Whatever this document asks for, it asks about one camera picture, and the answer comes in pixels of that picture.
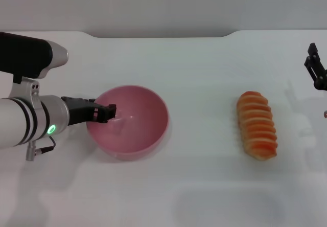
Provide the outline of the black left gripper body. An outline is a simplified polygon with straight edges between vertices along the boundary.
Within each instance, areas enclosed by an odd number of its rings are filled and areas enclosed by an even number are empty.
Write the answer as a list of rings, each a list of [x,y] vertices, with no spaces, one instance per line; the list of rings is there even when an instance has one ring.
[[[69,112],[68,125],[75,125],[95,119],[95,99],[61,97]]]

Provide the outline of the pink plastic bowl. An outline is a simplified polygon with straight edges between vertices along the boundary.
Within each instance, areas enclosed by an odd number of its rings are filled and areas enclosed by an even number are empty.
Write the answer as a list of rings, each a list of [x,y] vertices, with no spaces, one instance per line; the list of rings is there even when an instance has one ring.
[[[115,104],[115,118],[107,123],[87,122],[87,130],[100,149],[125,161],[138,160],[152,152],[169,127],[169,112],[154,91],[137,85],[110,89],[96,99]]]

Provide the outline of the orange ridged bread loaf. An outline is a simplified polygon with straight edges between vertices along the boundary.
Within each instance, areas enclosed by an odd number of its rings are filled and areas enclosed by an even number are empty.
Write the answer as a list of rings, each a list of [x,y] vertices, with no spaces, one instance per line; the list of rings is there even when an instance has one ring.
[[[244,151],[259,161],[277,156],[277,136],[268,100],[259,92],[243,93],[236,105]]]

